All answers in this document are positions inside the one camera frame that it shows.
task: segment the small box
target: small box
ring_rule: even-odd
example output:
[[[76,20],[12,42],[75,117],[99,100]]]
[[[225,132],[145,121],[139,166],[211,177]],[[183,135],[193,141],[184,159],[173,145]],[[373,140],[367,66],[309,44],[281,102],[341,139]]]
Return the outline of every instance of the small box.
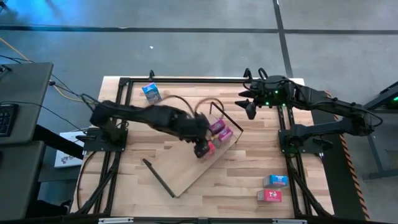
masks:
[[[285,175],[270,175],[264,178],[264,187],[278,189],[287,186],[287,176]]]
[[[225,127],[220,133],[218,133],[218,137],[214,140],[214,145],[219,148],[228,142],[234,133],[230,130],[229,127]]]
[[[259,192],[257,192],[257,201],[282,202],[282,192],[279,190],[260,190]]]
[[[144,94],[150,104],[154,104],[162,100],[162,97],[160,97],[159,90],[157,89],[155,83],[150,83],[142,87],[142,90],[144,91]]]
[[[225,123],[222,119],[219,119],[216,121],[216,123],[210,125],[210,131],[212,134],[218,134],[220,131],[222,131],[225,128]]]

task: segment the butcher block tabletop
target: butcher block tabletop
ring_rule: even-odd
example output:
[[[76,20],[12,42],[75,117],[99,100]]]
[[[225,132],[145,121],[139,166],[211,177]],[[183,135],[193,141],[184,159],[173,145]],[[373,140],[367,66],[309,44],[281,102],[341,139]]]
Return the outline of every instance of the butcher block tabletop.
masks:
[[[99,100],[116,100],[120,77],[104,77]],[[293,81],[302,84],[303,80]],[[131,103],[147,106],[142,92],[147,83],[134,83]],[[238,93],[242,84],[231,83],[156,83],[161,96],[184,97],[194,107],[206,97],[215,97],[224,104],[225,112],[244,129],[239,141],[230,147],[207,169],[179,198],[172,198],[142,159],[153,160],[178,143],[176,137],[160,133],[146,124],[129,122],[126,150],[122,153],[112,216],[118,217],[213,217],[213,218],[293,218],[294,211],[289,187],[281,189],[282,202],[257,202],[256,193],[263,189],[262,180],[268,175],[287,175],[284,155],[280,152],[277,132],[280,129],[276,108],[258,108],[254,120],[248,120],[244,109],[234,104],[245,100]],[[187,105],[169,98],[165,105],[188,111]],[[208,113],[210,101],[199,111]],[[293,109],[297,124],[312,125],[309,111]],[[97,152],[87,164],[80,184],[80,203],[86,202],[97,187],[104,152]],[[313,154],[302,154],[308,188],[322,204],[333,213],[330,193],[322,161]],[[300,208],[304,211],[303,197],[297,186]],[[104,209],[108,195],[105,188],[102,198]],[[77,210],[76,192],[72,212]]]

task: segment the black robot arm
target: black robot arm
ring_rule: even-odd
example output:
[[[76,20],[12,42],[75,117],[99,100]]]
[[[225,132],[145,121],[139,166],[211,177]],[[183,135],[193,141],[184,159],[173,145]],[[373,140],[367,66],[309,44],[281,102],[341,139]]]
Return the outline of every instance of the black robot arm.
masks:
[[[210,124],[203,114],[195,113],[192,116],[183,110],[166,105],[140,108],[118,105],[112,101],[98,103],[90,122],[106,133],[105,141],[117,142],[120,139],[118,127],[110,118],[145,123],[155,130],[176,136],[179,140],[194,142],[194,153],[198,158],[208,152],[206,133]]]
[[[348,133],[353,136],[367,136],[374,131],[371,115],[362,105],[347,103],[337,98],[327,98],[319,91],[294,83],[286,77],[275,75],[267,79],[248,80],[250,87],[239,93],[239,96],[252,98],[253,101],[236,101],[235,103],[244,108],[249,119],[254,119],[256,107],[287,106],[296,107],[300,110],[321,110],[343,117],[341,121],[304,126],[302,124],[292,125],[291,130],[286,130],[286,143],[300,147],[303,142],[312,136],[324,134]]]

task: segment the metal bracket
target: metal bracket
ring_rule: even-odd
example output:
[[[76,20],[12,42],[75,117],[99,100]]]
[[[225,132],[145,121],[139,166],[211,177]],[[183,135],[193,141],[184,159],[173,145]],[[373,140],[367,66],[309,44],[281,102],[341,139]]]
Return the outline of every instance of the metal bracket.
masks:
[[[245,71],[244,71],[243,78],[246,78],[246,77],[248,77],[249,80],[253,79],[253,76],[251,75],[249,68],[245,69]]]
[[[120,88],[124,87],[129,81],[130,81],[130,78],[120,78],[119,79],[119,87]]]
[[[304,141],[304,145],[302,147],[293,147],[290,146],[287,142],[287,138],[290,134],[290,130],[279,130],[279,144],[280,151],[283,154],[296,154],[296,153],[323,153],[323,148],[321,144],[318,144],[317,138],[309,138]]]
[[[100,218],[98,224],[113,224],[113,223],[133,223],[134,218],[123,217],[123,218]]]
[[[87,130],[87,135],[85,137],[84,151],[94,151],[94,152],[123,152],[127,143],[127,133],[126,129],[117,129],[121,138],[118,142],[109,142],[103,140],[102,130],[99,128],[89,128]]]
[[[153,70],[151,70],[149,72],[149,81],[153,82],[154,81],[154,77],[155,77],[155,72]]]
[[[272,223],[274,224],[307,224],[306,220],[291,220],[291,219],[273,219]]]

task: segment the black metal frame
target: black metal frame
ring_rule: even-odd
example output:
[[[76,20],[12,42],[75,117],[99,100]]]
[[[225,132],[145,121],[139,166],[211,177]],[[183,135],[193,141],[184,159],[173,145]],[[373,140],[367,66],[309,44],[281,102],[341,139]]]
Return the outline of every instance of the black metal frame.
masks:
[[[225,78],[225,79],[215,79],[215,78],[157,78],[154,76],[150,76],[149,78],[120,78],[119,80],[119,87],[118,87],[118,93],[116,95],[116,102],[117,103],[121,103],[121,95],[122,92],[124,90],[124,87],[127,86],[127,95],[126,95],[126,101],[125,101],[125,105],[129,105],[130,104],[130,99],[131,99],[131,93],[132,93],[132,88],[133,88],[133,83],[143,83],[143,82],[156,82],[156,83],[239,83],[242,84],[242,82],[246,80],[246,78]],[[211,103],[210,106],[210,112],[212,110],[212,106],[215,106],[218,110],[220,110],[229,120],[231,120],[231,122],[236,125],[236,127],[238,127],[239,130],[241,130],[243,132],[243,128],[241,128],[238,124],[236,124],[224,111],[222,111],[222,109],[220,107],[218,107],[218,105],[216,105],[215,103]],[[285,126],[285,121],[284,121],[284,112],[282,110],[281,107],[277,108],[278,111],[278,117],[279,117],[279,124],[280,124],[280,128],[281,129],[286,129]],[[293,112],[291,109],[288,109],[288,117],[289,117],[289,123],[290,125],[294,124],[294,116],[293,116]],[[103,163],[103,170],[101,171],[101,179],[100,179],[100,183],[103,182],[103,178],[106,175],[106,172],[108,171],[108,164],[109,164],[109,157],[110,157],[110,152],[105,152],[105,157],[104,157],[104,163]],[[121,158],[121,152],[116,152],[115,155],[115,161],[117,162],[119,165],[119,160]],[[289,161],[291,160],[291,158],[288,155],[285,155],[286,158],[286,163],[288,165]],[[304,168],[303,168],[303,162],[302,162],[302,158],[300,154],[296,155],[296,161],[297,161],[297,170],[298,170],[298,174],[301,178],[301,180],[303,181],[303,183],[305,185],[306,181],[305,181],[305,174],[304,174]],[[152,171],[152,173],[155,176],[158,176],[156,171],[154,169],[151,169],[152,166],[150,164],[150,162],[145,161],[144,163],[147,165],[147,167]],[[104,214],[107,214],[110,216],[111,214],[111,209],[112,209],[112,203],[113,203],[113,196],[114,196],[114,191],[115,191],[115,186],[116,186],[116,178],[117,178],[117,169],[118,166],[116,168],[116,172],[113,175],[113,178],[111,179],[111,183],[110,183],[110,188],[109,188],[109,194],[108,194],[108,199],[106,202],[106,208],[104,209]],[[292,177],[292,173],[290,172],[290,170],[288,169],[288,176],[289,176],[289,186],[290,186],[290,192],[292,194],[292,203],[293,203],[293,208],[294,208],[294,214],[295,217],[301,216],[303,215],[303,213],[300,210],[299,207],[299,200],[297,197],[297,189],[295,186],[295,181]],[[174,194],[173,192],[168,188],[167,185],[162,184],[165,189],[168,191],[168,193],[173,197]],[[100,213],[100,206],[101,206],[101,199],[102,199],[102,194],[100,195],[100,197],[97,199],[96,204],[95,204],[95,209],[94,209],[94,214],[96,213]],[[312,215],[312,209],[311,209],[311,205],[308,201],[308,198],[304,195],[304,204],[305,204],[305,213],[306,215]],[[151,220],[161,220],[160,217],[152,217],[150,218]],[[142,221],[140,217],[137,217],[134,219],[134,221]],[[180,218],[167,218],[168,221],[170,222],[178,222],[180,220]],[[219,218],[217,219],[221,222],[227,222],[230,220],[240,220],[240,219],[231,219],[231,218]],[[270,218],[248,218],[248,219],[242,219],[245,222],[269,222]]]
[[[386,103],[392,101],[395,97],[398,97],[398,82],[395,82],[391,86],[381,91],[378,97],[371,100],[369,103],[366,103],[364,106],[373,113],[398,113],[398,110],[388,110],[382,108]],[[372,133],[368,136],[368,142],[376,162],[377,172],[365,175],[363,177],[364,180],[398,176],[398,169],[389,168],[390,162],[387,153],[385,150],[376,147],[374,138],[376,138],[376,134]]]

